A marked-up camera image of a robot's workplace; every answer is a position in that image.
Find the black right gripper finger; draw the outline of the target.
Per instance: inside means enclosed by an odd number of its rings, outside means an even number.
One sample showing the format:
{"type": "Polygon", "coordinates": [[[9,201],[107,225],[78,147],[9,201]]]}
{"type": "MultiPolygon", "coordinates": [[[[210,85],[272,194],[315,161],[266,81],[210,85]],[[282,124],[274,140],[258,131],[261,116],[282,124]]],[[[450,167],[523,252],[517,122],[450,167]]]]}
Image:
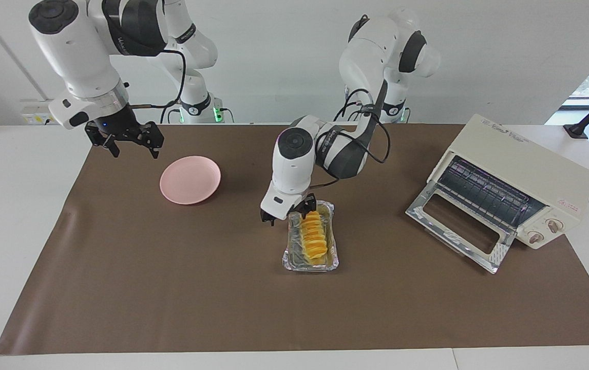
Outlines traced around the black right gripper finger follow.
{"type": "Polygon", "coordinates": [[[138,143],[147,148],[154,159],[158,159],[164,143],[164,136],[155,122],[139,125],[138,143]]]}
{"type": "Polygon", "coordinates": [[[116,145],[116,139],[114,135],[105,137],[100,133],[99,128],[85,128],[85,133],[87,134],[93,146],[103,147],[104,149],[111,152],[115,158],[120,156],[120,149],[116,145]]]}

